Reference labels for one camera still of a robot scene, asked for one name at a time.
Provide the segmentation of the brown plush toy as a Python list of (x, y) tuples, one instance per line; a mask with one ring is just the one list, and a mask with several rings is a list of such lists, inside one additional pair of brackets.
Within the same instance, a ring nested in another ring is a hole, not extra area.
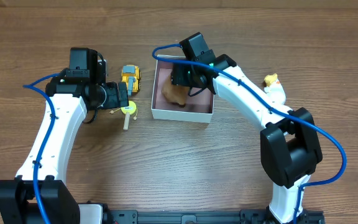
[(173, 85), (171, 78), (168, 77), (163, 83), (161, 92), (169, 103), (184, 107), (189, 90), (187, 86)]

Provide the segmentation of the yellow grey toy truck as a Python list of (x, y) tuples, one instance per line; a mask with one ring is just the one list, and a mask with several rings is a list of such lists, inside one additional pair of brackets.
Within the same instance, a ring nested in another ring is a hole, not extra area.
[(132, 96), (140, 91), (141, 71), (137, 65), (124, 65), (121, 72), (122, 82), (127, 85), (127, 94)]

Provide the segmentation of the white orange plush duck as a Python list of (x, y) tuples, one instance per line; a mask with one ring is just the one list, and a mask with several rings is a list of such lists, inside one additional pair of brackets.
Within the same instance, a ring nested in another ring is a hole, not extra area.
[(267, 75), (264, 78), (264, 83), (264, 92), (267, 96), (271, 98), (273, 102), (284, 105), (286, 101), (286, 94), (280, 80), (278, 79), (278, 75), (276, 73)]

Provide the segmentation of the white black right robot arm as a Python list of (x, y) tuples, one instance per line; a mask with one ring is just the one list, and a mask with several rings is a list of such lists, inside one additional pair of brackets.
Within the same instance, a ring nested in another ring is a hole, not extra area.
[(302, 186), (323, 159), (311, 113), (285, 106), (285, 92), (276, 76), (261, 90), (227, 55), (171, 63), (173, 85), (209, 89), (259, 130), (261, 164), (273, 182), (265, 222), (309, 223), (310, 213), (302, 207)]

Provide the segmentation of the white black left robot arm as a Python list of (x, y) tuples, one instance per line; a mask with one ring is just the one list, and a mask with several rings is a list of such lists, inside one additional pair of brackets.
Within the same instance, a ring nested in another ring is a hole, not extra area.
[(104, 72), (65, 68), (47, 76), (40, 90), (45, 114), (30, 153), (12, 180), (0, 180), (4, 223), (112, 223), (106, 204), (78, 203), (66, 185), (76, 134), (89, 111), (128, 106), (127, 85), (107, 82)]

